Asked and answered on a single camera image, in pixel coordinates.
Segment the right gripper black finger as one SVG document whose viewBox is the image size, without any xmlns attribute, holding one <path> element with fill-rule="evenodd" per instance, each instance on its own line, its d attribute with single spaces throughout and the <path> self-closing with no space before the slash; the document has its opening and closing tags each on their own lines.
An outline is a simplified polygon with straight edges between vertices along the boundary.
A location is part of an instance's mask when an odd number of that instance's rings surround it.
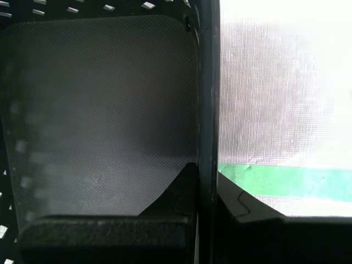
<svg viewBox="0 0 352 264">
<path fill-rule="evenodd" d="M 218 175 L 217 263 L 351 263 L 351 218 L 287 217 Z"/>
<path fill-rule="evenodd" d="M 25 263 L 193 263 L 198 167 L 188 163 L 138 216 L 49 216 L 20 235 Z"/>
</svg>

